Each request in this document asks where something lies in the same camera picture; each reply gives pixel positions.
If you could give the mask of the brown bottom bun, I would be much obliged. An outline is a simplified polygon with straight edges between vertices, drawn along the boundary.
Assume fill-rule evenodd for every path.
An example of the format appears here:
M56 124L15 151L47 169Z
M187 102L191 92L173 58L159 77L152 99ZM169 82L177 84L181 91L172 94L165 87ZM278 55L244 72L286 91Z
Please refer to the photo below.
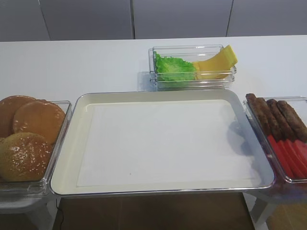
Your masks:
M54 144L64 118L65 113L58 105L46 100L34 100L17 109L13 117L12 129L14 133L39 134L48 143Z

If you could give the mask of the brown bun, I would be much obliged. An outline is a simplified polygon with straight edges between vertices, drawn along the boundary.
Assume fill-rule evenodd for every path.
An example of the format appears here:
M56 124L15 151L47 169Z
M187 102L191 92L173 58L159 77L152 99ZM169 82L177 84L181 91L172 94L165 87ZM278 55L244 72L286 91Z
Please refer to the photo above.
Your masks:
M14 95L0 101L0 137L6 138L13 133L12 121L15 112L24 104L34 101L35 98Z
M58 105L46 100L34 100L17 109L13 117L12 129L14 133L39 134L48 143L54 144L64 118L65 113Z

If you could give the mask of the green lettuce leaf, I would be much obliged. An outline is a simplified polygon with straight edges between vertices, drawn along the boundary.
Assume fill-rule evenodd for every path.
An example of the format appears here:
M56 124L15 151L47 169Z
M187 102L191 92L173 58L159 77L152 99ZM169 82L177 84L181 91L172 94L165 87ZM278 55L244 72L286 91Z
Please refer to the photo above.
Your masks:
M154 51L155 73L158 81L194 81L196 68L179 57L163 57Z

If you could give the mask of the clear plastic lettuce cheese container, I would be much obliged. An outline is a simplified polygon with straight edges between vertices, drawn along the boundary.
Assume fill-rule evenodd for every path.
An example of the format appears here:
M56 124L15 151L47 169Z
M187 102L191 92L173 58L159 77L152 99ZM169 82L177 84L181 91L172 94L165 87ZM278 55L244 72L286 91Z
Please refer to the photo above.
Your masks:
M226 88L237 72L230 45L154 46L148 55L150 83L158 91Z

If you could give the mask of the white paper tray liner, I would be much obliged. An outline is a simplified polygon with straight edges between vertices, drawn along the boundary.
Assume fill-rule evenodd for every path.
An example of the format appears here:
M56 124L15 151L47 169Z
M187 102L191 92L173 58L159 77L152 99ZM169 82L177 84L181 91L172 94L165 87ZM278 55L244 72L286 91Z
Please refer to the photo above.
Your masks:
M226 100L111 103L90 110L78 186L260 182Z

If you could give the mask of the white metal serving tray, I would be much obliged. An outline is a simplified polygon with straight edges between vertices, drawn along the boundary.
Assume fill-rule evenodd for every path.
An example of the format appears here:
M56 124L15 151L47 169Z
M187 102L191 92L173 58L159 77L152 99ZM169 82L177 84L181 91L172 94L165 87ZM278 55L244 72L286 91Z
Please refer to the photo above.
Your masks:
M265 189L274 172L229 90L89 93L63 141L60 196Z

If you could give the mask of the yellow cheese slices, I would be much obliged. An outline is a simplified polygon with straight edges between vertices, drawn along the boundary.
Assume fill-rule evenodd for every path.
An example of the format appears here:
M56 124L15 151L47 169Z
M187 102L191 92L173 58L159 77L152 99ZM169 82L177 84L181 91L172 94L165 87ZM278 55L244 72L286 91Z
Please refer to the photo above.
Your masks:
M237 63L237 58L230 45L220 50L218 54L205 61L193 62L197 80L215 80L227 77L226 72Z

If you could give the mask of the brown meat patty left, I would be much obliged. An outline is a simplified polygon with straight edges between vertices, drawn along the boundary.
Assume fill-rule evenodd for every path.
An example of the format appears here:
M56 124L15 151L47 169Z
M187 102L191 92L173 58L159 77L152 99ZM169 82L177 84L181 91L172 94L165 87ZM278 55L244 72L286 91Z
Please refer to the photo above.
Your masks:
M276 142L282 139L282 132L275 116L270 111L266 101L262 97L256 97L253 93L246 94L247 102L258 119L264 134L273 136Z

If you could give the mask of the brown meat patty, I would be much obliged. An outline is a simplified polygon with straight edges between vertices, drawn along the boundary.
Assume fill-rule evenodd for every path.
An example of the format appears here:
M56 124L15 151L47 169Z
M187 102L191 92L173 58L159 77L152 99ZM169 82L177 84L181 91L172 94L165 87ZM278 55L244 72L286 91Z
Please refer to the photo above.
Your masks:
M307 142L307 127L296 113L295 109L286 101L278 101L277 106L285 117L288 125L294 131L296 136L302 141Z
M290 141L296 140L296 135L294 134L290 125L287 123L283 114L280 112L277 106L277 101L275 99L269 99L266 101L266 103L278 123L279 130L281 132L280 138L289 139Z
M282 139L282 132L275 116L270 111L266 101L262 97L256 97L253 93L246 94L247 102L258 119L264 134L273 136L276 142Z

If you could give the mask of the brown meat patty middle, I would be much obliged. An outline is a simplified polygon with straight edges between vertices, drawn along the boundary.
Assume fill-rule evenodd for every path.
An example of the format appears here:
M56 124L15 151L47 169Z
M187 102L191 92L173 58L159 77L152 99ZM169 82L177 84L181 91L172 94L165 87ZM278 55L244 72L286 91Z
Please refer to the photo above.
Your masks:
M279 130L281 132L280 138L289 139L290 141L296 140L296 135L294 134L290 125L287 123L283 114L280 112L277 106L277 101L275 99L269 99L266 101L266 103L278 123Z

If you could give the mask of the clear plastic bun container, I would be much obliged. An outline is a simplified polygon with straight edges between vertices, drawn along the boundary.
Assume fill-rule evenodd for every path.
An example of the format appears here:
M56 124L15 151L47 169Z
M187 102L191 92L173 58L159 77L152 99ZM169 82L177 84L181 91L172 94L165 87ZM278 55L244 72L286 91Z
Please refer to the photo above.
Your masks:
M42 196L48 191L71 119L69 101L14 95L0 102L0 194Z

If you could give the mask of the sesame top bun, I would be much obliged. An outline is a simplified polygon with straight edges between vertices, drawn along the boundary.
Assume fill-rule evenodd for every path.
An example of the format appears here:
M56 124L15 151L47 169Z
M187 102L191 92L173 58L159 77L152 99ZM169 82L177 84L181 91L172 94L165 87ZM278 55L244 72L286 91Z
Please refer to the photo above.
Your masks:
M12 134L0 141L0 176L7 182L39 181L52 150L52 145L39 134Z

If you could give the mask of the brown meat patty right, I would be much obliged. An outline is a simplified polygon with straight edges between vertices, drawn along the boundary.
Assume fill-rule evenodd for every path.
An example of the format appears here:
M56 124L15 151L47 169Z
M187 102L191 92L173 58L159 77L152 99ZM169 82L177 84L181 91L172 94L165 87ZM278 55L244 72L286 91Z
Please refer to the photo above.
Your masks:
M278 101L277 106L285 117L288 125L294 131L296 136L302 141L307 142L307 127L296 113L295 109L286 101Z

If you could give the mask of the red tomato slices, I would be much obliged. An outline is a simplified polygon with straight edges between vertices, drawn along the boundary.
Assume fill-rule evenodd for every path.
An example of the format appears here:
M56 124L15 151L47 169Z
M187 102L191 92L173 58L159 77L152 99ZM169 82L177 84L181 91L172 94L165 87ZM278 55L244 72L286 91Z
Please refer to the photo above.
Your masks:
M307 178L307 166L304 165L289 140L278 142L273 135L267 136L275 156L278 159L286 177L294 180L303 180Z

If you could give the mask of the brown bun behind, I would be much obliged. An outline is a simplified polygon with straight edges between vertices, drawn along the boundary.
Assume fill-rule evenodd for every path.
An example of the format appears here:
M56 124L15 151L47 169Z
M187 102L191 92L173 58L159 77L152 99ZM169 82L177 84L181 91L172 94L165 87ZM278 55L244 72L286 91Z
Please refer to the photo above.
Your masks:
M14 95L0 101L0 137L6 138L13 133L12 121L15 112L24 104L34 101L35 98Z

